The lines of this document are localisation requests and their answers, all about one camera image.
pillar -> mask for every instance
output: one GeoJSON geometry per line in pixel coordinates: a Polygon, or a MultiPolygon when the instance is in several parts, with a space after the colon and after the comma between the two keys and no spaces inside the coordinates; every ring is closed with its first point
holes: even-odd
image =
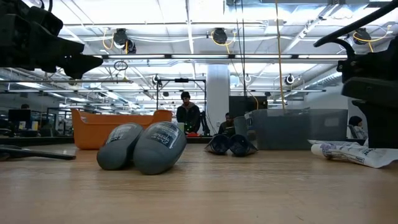
{"type": "Polygon", "coordinates": [[[206,82],[207,124],[210,133],[216,134],[220,124],[225,121],[225,114],[229,111],[228,65],[208,65],[206,82]]]}

orange bin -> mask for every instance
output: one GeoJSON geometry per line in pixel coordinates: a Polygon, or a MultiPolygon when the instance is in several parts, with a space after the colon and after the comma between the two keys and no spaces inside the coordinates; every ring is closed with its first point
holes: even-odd
{"type": "Polygon", "coordinates": [[[144,129],[160,121],[171,121],[172,112],[157,110],[154,115],[102,115],[72,109],[73,137],[79,149],[99,149],[111,131],[121,124],[136,123],[144,129]]]}

table surface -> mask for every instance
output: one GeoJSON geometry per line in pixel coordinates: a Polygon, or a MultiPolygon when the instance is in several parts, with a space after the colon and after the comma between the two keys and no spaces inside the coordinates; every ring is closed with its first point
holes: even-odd
{"type": "Polygon", "coordinates": [[[0,162],[0,222],[397,223],[397,163],[373,169],[309,151],[215,156],[203,146],[188,145],[161,175],[101,170],[96,151],[0,162]]]}

printed label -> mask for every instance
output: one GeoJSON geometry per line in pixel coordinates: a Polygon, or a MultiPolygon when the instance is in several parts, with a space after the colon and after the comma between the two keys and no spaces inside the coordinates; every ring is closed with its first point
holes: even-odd
{"type": "Polygon", "coordinates": [[[177,126],[172,123],[161,123],[149,131],[147,139],[157,141],[172,149],[179,134],[180,130],[177,126]]]}
{"type": "Polygon", "coordinates": [[[116,140],[123,140],[127,138],[127,133],[130,131],[130,129],[135,128],[135,124],[125,124],[121,125],[111,132],[111,134],[108,137],[108,140],[106,141],[105,144],[108,144],[110,142],[116,141],[116,140]]]}

metal frame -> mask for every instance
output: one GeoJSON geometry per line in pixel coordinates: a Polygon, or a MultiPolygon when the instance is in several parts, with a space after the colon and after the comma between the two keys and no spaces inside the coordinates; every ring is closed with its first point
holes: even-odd
{"type": "MultiPolygon", "coordinates": [[[[181,80],[180,78],[175,78],[175,79],[158,79],[156,81],[156,109],[159,109],[159,92],[162,91],[162,89],[169,84],[170,82],[176,82],[181,80]],[[162,86],[161,89],[159,89],[159,82],[165,81],[166,83],[162,86]]],[[[207,107],[207,82],[206,80],[196,80],[196,79],[183,79],[185,81],[188,80],[188,82],[194,82],[195,84],[197,84],[197,86],[205,93],[205,108],[204,110],[206,111],[206,107],[207,107]],[[200,85],[198,85],[197,82],[203,82],[205,84],[205,89],[203,89],[200,85]]]]}

